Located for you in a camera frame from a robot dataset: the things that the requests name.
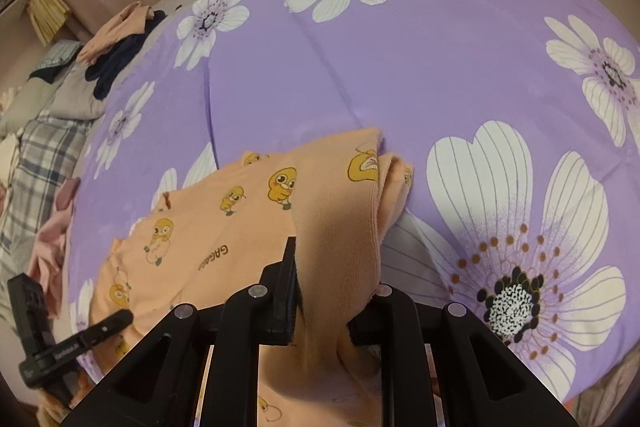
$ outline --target striped cloth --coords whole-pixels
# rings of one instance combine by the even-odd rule
[[[24,128],[0,220],[0,317],[12,327],[6,283],[27,270],[35,235],[49,219],[56,189],[72,174],[89,127],[90,122],[60,120],[43,111]]]

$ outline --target plaid blanket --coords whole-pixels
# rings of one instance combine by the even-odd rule
[[[49,219],[56,189],[72,174],[90,125],[44,111],[24,128],[0,220],[0,317],[12,326],[6,282],[27,270],[35,235]]]

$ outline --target purple bedsheet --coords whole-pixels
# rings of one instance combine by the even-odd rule
[[[224,166],[376,126],[415,164],[385,280],[461,301],[569,399],[640,337],[638,51],[596,0],[185,7],[111,94],[92,142],[74,320],[111,241],[162,190],[212,172],[213,153]]]

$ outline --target silver screw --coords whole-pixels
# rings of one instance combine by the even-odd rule
[[[392,291],[391,286],[388,284],[379,284],[376,288],[376,295],[379,297],[388,297]]]
[[[181,304],[180,306],[176,306],[174,308],[174,315],[179,319],[186,319],[187,317],[191,317],[193,315],[193,307],[188,304]]]
[[[269,289],[264,284],[254,284],[249,288],[249,295],[254,298],[264,297],[269,292]]]
[[[447,311],[454,317],[464,317],[466,314],[466,308],[459,302],[453,302],[447,306]]]

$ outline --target black mechanical device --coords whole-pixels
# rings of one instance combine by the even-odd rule
[[[202,427],[255,427],[258,346],[292,341],[299,301],[295,238],[260,282],[225,304],[175,307],[63,421],[62,427],[191,427],[207,353]],[[349,324],[379,345],[384,427],[436,427],[425,344],[431,345],[449,427],[575,427],[544,385],[462,304],[414,303],[380,285]]]
[[[44,389],[68,406],[78,384],[76,358],[133,322],[129,310],[120,310],[105,320],[56,344],[47,318],[42,286],[21,273],[8,281],[15,326],[27,356],[18,370],[27,387]]]

